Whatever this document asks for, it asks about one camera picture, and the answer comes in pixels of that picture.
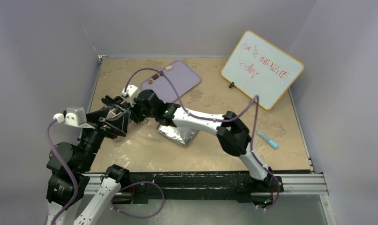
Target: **gray wall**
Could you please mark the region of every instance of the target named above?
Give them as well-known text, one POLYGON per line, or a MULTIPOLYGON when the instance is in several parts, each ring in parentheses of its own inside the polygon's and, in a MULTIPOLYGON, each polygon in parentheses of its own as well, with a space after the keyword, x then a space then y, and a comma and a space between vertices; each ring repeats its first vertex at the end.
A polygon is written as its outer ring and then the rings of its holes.
POLYGON ((97 53, 228 56, 246 30, 288 51, 316 0, 73 0, 97 53))
POLYGON ((319 0, 290 54, 292 90, 340 225, 378 224, 378 0, 319 0))
MULTIPOLYGON (((67 0, 0 0, 0 224, 42 224, 47 215, 45 128, 87 106, 98 57, 67 0)), ((78 130, 55 125, 54 142, 78 130)))

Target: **tan table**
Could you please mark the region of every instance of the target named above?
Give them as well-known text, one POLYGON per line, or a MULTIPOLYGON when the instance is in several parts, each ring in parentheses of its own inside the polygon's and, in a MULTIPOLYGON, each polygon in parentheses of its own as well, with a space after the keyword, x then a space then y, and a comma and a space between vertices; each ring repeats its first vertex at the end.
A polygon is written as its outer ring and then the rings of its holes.
MULTIPOLYGON (((103 60, 95 89, 91 111, 102 107, 101 98, 115 97, 121 93, 127 79, 139 68, 162 69, 175 60, 182 60, 201 77, 202 81, 182 96, 189 108, 205 113, 238 114, 250 98, 237 88, 229 89, 229 82, 220 74, 225 58, 192 59, 109 59, 103 60)), ((140 83, 154 73, 140 72, 131 84, 140 83)), ((255 107, 251 107, 241 119, 252 129, 255 107)), ((198 132, 187 147, 180 146, 156 131, 154 119, 131 128, 120 142, 105 139, 92 164, 91 172, 104 172, 117 164, 133 172, 149 171, 222 171, 246 170, 239 158, 226 154, 217 137, 198 132)), ((295 117, 290 96, 286 92, 271 110, 259 108, 257 130, 262 130, 278 145, 273 149, 256 135, 254 146, 261 158, 274 170, 309 170, 310 165, 302 136, 295 117)))

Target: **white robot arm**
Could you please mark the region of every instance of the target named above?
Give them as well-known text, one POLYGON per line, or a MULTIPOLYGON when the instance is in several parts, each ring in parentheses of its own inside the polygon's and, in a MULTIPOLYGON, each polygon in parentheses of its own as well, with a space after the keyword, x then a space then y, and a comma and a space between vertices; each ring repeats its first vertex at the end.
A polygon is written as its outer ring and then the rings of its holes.
MULTIPOLYGON (((74 165, 76 178, 79 184, 78 200, 64 211, 57 219, 57 225, 91 225, 96 224, 101 213, 108 208, 113 196, 118 193, 122 187, 131 184, 129 180, 129 171, 117 165, 108 168, 106 177, 103 179, 101 186, 90 201, 84 211, 75 219, 80 198, 83 196, 83 190, 88 183, 88 179, 81 173, 88 171, 91 167, 93 159, 104 137, 115 138, 115 135, 125 136, 127 132, 127 124, 130 120, 140 123, 144 119, 155 118, 156 122, 164 126, 186 127, 201 130, 217 136, 222 149, 232 156, 238 157, 247 167, 252 178, 252 183, 256 186, 269 188, 275 185, 271 179, 271 168, 264 163, 256 151, 251 151, 250 136, 248 128, 240 119, 232 120, 236 115, 233 112, 226 114, 207 114, 204 112, 196 112, 193 110, 185 110, 178 104, 164 103, 152 90, 139 91, 137 87, 130 85, 127 91, 123 91, 124 97, 129 97, 129 104, 123 105, 122 102, 114 102, 111 98, 103 99, 105 103, 114 104, 120 110, 120 116, 117 119, 106 119, 106 114, 110 108, 103 111, 96 111, 89 114, 83 113, 83 110, 72 108, 65 113, 65 124, 83 128, 80 143, 75 146, 62 142, 58 144, 58 152, 69 153, 65 159, 68 165, 74 165), (192 116, 196 115, 208 120, 197 119, 192 116)), ((47 224, 51 224, 54 215, 62 208, 63 201, 55 201, 60 196, 68 196, 62 192, 53 192, 57 186, 60 190, 72 190, 71 184, 67 182, 68 177, 65 176, 60 164, 56 159, 50 157, 47 168, 54 173, 49 181, 47 199, 49 201, 49 217, 47 224)))

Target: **whiteboard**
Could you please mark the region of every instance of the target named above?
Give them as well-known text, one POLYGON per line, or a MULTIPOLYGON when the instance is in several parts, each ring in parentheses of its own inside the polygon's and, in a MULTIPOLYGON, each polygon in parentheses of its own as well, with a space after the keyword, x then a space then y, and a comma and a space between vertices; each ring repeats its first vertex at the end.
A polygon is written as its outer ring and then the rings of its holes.
POLYGON ((221 74, 259 105, 271 109, 303 71, 303 64, 254 32, 246 31, 221 74))

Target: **dry erase marker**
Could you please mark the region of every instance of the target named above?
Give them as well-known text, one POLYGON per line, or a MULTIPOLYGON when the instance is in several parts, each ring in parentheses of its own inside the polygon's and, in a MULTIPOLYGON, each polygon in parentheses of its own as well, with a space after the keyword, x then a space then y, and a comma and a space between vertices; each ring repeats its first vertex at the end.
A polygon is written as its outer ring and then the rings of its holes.
POLYGON ((270 144, 274 149, 277 149, 278 145, 276 144, 276 142, 272 141, 268 136, 266 136, 264 133, 262 133, 262 131, 259 130, 257 132, 257 135, 262 137, 262 139, 264 139, 266 142, 268 142, 268 144, 270 144))

